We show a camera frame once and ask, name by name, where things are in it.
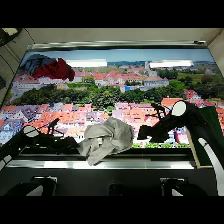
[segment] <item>crumpled clothing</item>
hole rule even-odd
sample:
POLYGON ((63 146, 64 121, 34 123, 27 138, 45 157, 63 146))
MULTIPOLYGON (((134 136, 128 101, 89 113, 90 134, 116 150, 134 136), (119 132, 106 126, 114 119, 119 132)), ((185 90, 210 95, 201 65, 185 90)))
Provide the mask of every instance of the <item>crumpled clothing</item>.
POLYGON ((89 165, 94 165, 107 155, 130 149, 134 132, 132 126, 109 117, 103 124, 89 125, 85 130, 84 138, 79 143, 78 151, 82 156, 88 157, 89 165))
POLYGON ((34 54, 31 55, 26 61, 24 61, 19 68, 19 73, 28 73, 33 75, 37 68, 48 65, 51 62, 56 61, 55 58, 49 58, 44 55, 34 54))
POLYGON ((58 61, 53 61, 48 65, 37 68, 33 74, 34 78, 43 76, 51 79, 69 79, 69 81, 73 81, 75 72, 62 58, 58 58, 58 61))

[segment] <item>crumpled gray cloth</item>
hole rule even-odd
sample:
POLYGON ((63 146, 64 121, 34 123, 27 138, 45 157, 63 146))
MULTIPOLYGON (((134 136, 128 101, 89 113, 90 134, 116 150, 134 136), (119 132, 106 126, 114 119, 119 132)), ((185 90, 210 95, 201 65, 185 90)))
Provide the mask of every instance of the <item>crumpled gray cloth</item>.
POLYGON ((89 165, 98 163, 105 156, 117 154, 132 147, 134 133, 130 125, 109 117, 103 124, 87 126, 84 140, 79 143, 79 153, 88 157, 89 165))

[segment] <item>dark blue cloth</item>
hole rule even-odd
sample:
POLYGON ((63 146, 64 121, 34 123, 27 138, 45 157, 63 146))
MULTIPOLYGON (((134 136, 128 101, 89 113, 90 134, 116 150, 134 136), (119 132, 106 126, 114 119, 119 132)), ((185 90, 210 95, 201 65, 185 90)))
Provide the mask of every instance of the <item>dark blue cloth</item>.
POLYGON ((26 72, 30 75, 33 75, 37 68, 42 67, 43 65, 48 65, 55 60, 55 58, 49 58, 40 54, 31 55, 20 65, 18 73, 26 72))

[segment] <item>sky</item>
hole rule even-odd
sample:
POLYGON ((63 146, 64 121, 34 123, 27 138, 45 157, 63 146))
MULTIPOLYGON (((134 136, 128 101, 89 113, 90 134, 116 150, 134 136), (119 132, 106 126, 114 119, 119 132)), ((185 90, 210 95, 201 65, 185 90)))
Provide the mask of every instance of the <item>sky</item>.
POLYGON ((208 49, 116 49, 28 52, 24 56, 23 61, 33 54, 41 54, 51 58, 63 58, 64 60, 106 59, 107 62, 152 60, 214 62, 208 49))

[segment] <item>screen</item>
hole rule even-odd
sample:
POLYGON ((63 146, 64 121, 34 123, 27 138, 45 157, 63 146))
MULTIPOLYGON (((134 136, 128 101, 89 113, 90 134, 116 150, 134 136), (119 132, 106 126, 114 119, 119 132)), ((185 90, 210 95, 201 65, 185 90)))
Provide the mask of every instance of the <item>screen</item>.
POLYGON ((74 80, 33 78, 18 70, 0 111, 1 144, 25 125, 47 133, 45 125, 56 118, 56 130, 80 142, 88 125, 112 116, 133 127, 134 148, 186 148, 185 127, 170 131, 164 143, 137 140, 141 125, 159 121, 151 103, 168 113, 181 99, 199 108, 216 106, 224 129, 224 82, 208 49, 28 52, 22 63, 35 54, 63 58, 74 69, 74 80), (192 65, 150 67, 150 62, 161 60, 191 60, 192 65))

